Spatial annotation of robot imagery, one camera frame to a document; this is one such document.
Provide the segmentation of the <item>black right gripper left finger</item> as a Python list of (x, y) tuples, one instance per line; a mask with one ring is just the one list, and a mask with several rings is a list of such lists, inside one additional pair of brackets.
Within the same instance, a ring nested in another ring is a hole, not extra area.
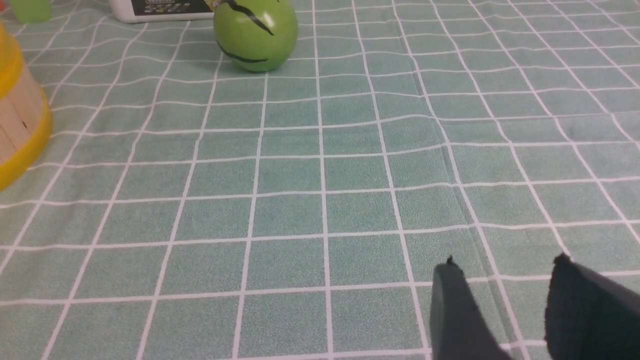
[(430, 299), (434, 360), (510, 360), (487, 326), (462, 269), (453, 256), (434, 267)]

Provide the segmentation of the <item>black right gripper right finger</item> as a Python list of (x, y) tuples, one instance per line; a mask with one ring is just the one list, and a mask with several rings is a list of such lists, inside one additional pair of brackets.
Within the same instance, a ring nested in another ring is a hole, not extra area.
[(553, 260), (544, 330), (553, 360), (637, 360), (640, 296), (562, 253)]

